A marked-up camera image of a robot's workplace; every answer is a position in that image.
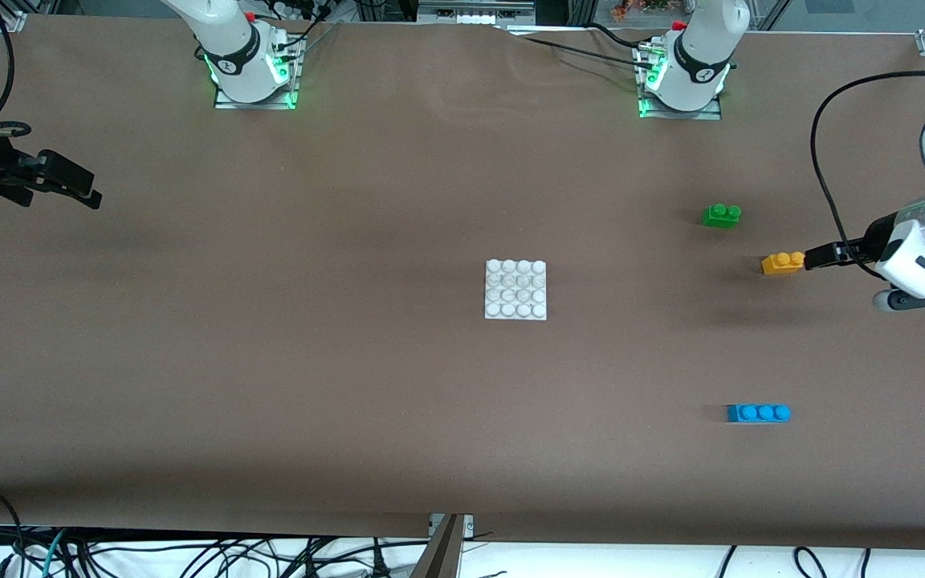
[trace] green lego brick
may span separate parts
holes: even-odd
[[[738,205],[726,205],[716,202],[702,212],[702,224],[707,227],[734,228],[741,222],[741,208]]]

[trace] yellow lego brick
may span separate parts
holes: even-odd
[[[805,253],[775,253],[763,259],[763,275],[786,275],[805,266]]]

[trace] blue lego brick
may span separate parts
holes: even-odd
[[[790,407],[780,404],[738,403],[727,406],[727,420],[732,424],[783,424],[790,421]]]

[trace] white lego baseplate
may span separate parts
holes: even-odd
[[[487,261],[484,319],[544,321],[548,318],[548,271],[544,261]]]

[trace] lego brick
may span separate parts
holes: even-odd
[[[722,202],[709,205],[702,212],[702,224],[707,227],[734,228],[741,222],[741,208],[738,205],[727,207]]]
[[[790,407],[782,403],[728,405],[727,420],[732,424],[783,424],[790,421]]]
[[[788,275],[805,266],[805,253],[774,253],[763,259],[763,275]]]
[[[544,321],[548,318],[548,267],[544,261],[487,261],[484,319]]]

